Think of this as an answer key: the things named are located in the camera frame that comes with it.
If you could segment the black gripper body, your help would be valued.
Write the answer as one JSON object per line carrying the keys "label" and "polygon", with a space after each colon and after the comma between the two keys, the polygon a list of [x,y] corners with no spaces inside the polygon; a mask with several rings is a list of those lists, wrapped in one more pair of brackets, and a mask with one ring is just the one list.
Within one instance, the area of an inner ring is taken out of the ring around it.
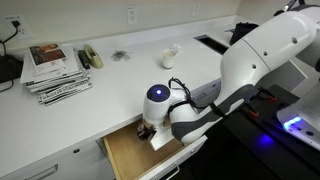
{"label": "black gripper body", "polygon": [[148,128],[143,123],[138,125],[137,130],[137,136],[142,141],[150,141],[156,134],[156,131],[153,128]]}

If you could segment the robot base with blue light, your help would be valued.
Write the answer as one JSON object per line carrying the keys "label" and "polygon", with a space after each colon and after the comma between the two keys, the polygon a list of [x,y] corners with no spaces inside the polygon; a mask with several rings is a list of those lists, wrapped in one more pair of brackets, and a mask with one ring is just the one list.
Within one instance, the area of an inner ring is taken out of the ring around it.
{"label": "robot base with blue light", "polygon": [[287,133],[320,150],[320,83],[297,102],[279,110],[277,118]]}

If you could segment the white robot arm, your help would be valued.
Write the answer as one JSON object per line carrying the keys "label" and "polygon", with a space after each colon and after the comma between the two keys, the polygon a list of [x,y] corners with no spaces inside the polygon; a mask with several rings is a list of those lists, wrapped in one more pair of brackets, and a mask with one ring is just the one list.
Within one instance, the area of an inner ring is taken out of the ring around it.
{"label": "white robot arm", "polygon": [[254,94],[266,74],[293,57],[319,67],[319,5],[300,5],[261,24],[231,45],[220,63],[220,93],[198,107],[184,86],[156,84],[146,93],[137,136],[159,149],[170,139],[189,144]]}

